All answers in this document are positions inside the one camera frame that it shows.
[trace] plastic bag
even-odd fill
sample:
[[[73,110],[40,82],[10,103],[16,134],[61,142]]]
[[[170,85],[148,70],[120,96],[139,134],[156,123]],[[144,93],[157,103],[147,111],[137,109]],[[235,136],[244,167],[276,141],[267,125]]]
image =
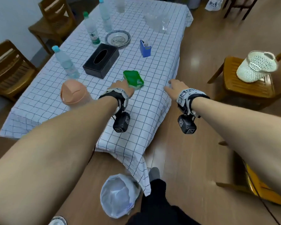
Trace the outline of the plastic bag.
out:
[[[162,12],[159,8],[145,7],[143,11],[143,17],[150,28],[156,32],[167,31],[169,24],[169,16],[166,12]]]
[[[219,11],[223,0],[209,0],[205,9],[208,11]]]
[[[115,219],[128,215],[140,191],[141,187],[133,177],[123,174],[112,175],[101,189],[102,208],[109,217]]]

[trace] green sponge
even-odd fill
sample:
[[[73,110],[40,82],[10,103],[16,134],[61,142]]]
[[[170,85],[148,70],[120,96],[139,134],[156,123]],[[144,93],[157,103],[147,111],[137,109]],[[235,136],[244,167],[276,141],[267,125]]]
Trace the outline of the green sponge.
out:
[[[123,72],[124,78],[127,80],[128,84],[134,89],[140,89],[143,86],[143,80],[139,75],[138,71],[126,70]]]

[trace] blue and white plate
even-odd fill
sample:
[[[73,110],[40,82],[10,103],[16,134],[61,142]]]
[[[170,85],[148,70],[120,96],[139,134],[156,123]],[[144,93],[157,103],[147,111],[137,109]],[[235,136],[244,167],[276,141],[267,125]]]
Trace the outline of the blue and white plate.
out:
[[[108,45],[120,47],[127,45],[131,40],[131,36],[127,31],[115,30],[107,34],[105,43]]]

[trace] forearm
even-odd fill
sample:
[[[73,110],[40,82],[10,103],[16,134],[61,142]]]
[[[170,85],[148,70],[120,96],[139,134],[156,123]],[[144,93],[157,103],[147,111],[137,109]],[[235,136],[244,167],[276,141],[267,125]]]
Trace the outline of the forearm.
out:
[[[117,100],[106,96],[63,113],[33,129],[0,159],[0,224],[50,221],[116,107]]]
[[[271,188],[281,194],[281,117],[195,98],[191,105]]]

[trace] grid pattern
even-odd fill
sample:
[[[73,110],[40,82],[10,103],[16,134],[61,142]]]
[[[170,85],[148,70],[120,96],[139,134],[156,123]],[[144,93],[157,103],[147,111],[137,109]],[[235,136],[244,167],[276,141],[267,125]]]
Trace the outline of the grid pattern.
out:
[[[110,119],[97,142],[96,150],[108,152],[118,159],[139,182],[145,195],[151,192],[146,162],[143,158],[146,147],[164,120],[171,105],[171,99],[163,87],[169,79],[175,78],[179,64],[180,44],[185,27],[193,18],[186,5],[156,0],[125,0],[125,13],[116,12],[115,0],[105,0],[110,5],[114,30],[125,30],[131,35],[131,42],[120,49],[120,56],[104,79],[87,75],[83,64],[94,52],[85,26],[81,23],[61,45],[81,73],[78,81],[83,83],[92,98],[97,99],[111,84],[123,79],[124,70],[137,70],[144,86],[135,91],[126,111],[130,113],[127,132],[116,133]],[[158,8],[168,12],[170,21],[167,32],[158,33],[146,25],[144,8]],[[90,15],[97,20],[98,33],[102,42],[107,32],[103,29],[99,7]],[[148,38],[152,45],[151,56],[143,58],[139,51],[139,40]],[[21,138],[37,125],[69,110],[60,99],[62,83],[66,72],[57,62],[55,55],[39,72],[27,90],[11,109],[0,136]]]

